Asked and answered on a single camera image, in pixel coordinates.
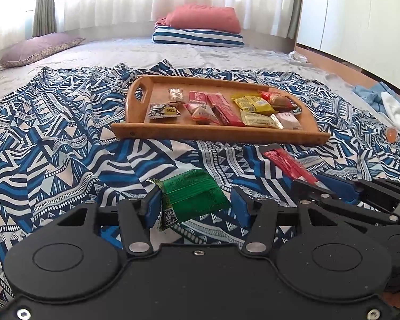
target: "blue cloth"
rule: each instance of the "blue cloth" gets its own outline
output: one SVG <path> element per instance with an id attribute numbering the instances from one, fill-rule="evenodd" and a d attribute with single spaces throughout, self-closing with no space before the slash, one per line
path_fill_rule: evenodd
<path id="1" fill-rule="evenodd" d="M 370 89 L 366 89 L 361 85 L 356 85 L 353 88 L 353 92 L 365 100 L 375 111 L 384 113 L 385 115 L 387 115 L 387 113 L 382 102 L 381 93 L 389 93 L 400 103 L 400 96 L 383 82 L 375 84 Z"/>
<path id="2" fill-rule="evenodd" d="M 127 90 L 141 74 L 258 83 L 285 90 L 308 106 L 321 131 L 331 134 L 324 145 L 284 146 L 308 171 L 400 181 L 400 138 L 389 144 L 386 126 L 368 112 L 296 73 L 175 69 L 168 61 L 142 70 L 124 64 L 44 67 L 25 86 L 0 99 L 0 306 L 13 296 L 2 265 L 12 246 L 82 201 L 111 206 L 124 198 L 145 196 L 154 186 L 149 177 L 164 179 L 197 167 L 208 170 L 226 193 L 238 185 L 250 196 L 295 205 L 289 197 L 290 180 L 261 156 L 256 145 L 118 140 L 110 125 L 125 120 Z M 187 243 L 239 246 L 248 233 L 228 211 L 175 224 L 172 230 Z M 295 234 L 288 227 L 277 230 L 274 245 Z M 116 226 L 103 226 L 101 237 L 122 247 Z"/>
<path id="3" fill-rule="evenodd" d="M 194 44 L 197 46 L 243 47 L 243 36 L 224 31 L 203 29 L 175 29 L 157 26 L 152 41 L 154 43 Z"/>

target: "white bedsheet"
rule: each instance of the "white bedsheet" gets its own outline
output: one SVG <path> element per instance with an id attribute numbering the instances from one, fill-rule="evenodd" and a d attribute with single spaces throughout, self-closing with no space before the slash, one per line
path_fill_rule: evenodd
<path id="1" fill-rule="evenodd" d="M 316 79 L 361 110 L 369 111 L 387 126 L 385 116 L 377 113 L 359 96 L 351 92 L 352 86 L 334 74 L 289 58 L 287 54 L 260 49 L 155 44 L 150 39 L 114 39 L 90 42 L 57 53 L 24 67 L 0 72 L 0 98 L 27 84 L 39 70 L 48 66 L 54 69 L 84 66 L 111 67 L 124 63 L 133 68 L 148 68 L 167 59 L 176 68 L 213 67 L 221 70 L 263 69 L 268 71 L 296 72 L 304 79 Z"/>

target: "white cabinet door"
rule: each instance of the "white cabinet door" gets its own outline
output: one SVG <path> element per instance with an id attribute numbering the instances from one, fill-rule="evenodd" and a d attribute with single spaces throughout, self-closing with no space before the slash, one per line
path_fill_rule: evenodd
<path id="1" fill-rule="evenodd" d="M 328 0 L 321 51 L 359 65 L 371 0 Z"/>
<path id="2" fill-rule="evenodd" d="M 327 0 L 303 0 L 297 43 L 320 49 Z"/>
<path id="3" fill-rule="evenodd" d="M 400 89 L 400 0 L 371 0 L 359 66 Z"/>

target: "gray curtain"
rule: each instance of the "gray curtain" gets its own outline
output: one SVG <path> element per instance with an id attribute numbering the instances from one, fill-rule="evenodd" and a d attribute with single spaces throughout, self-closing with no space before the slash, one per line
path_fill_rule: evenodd
<path id="1" fill-rule="evenodd" d="M 36 0 L 34 11 L 33 37 L 56 32 L 54 0 Z"/>
<path id="2" fill-rule="evenodd" d="M 301 16 L 302 0 L 293 0 L 292 18 L 290 19 L 289 31 L 287 37 L 294 39 L 297 35 L 299 17 Z"/>

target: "bedsheet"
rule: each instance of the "bedsheet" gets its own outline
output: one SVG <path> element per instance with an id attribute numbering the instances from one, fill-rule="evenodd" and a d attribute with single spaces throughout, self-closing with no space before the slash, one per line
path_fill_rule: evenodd
<path id="1" fill-rule="evenodd" d="M 147 69 L 167 59 L 175 68 L 215 68 L 221 70 L 256 70 L 295 72 L 305 79 L 325 84 L 354 107 L 370 112 L 387 126 L 388 120 L 360 97 L 352 86 L 334 74 L 314 68 L 310 63 L 294 61 L 287 54 L 250 47 L 223 49 L 193 45 L 154 44 L 151 39 L 112 39 L 89 42 L 54 54 L 36 63 L 0 72 L 0 98 L 27 84 L 41 68 L 112 67 L 124 63 L 129 67 Z"/>
<path id="2" fill-rule="evenodd" d="M 323 146 L 285 145 L 309 171 L 400 180 L 400 137 L 388 144 L 385 125 L 325 85 L 298 74 L 175 69 L 168 61 L 146 70 L 122 63 L 112 68 L 45 67 L 0 100 L 0 306 L 12 298 L 2 262 L 13 245 L 82 201 L 111 206 L 123 198 L 144 196 L 153 186 L 149 177 L 166 179 L 201 167 L 227 196 L 239 185 L 252 196 L 295 205 L 287 194 L 290 180 L 255 145 L 117 140 L 110 124 L 124 120 L 128 86 L 140 74 L 216 78 L 286 90 L 308 105 L 321 130 L 331 133 Z M 226 211 L 176 224 L 172 230 L 172 240 L 239 246 L 247 234 Z M 293 234 L 281 227 L 276 239 L 284 243 Z M 116 227 L 103 227 L 101 235 L 121 247 Z"/>

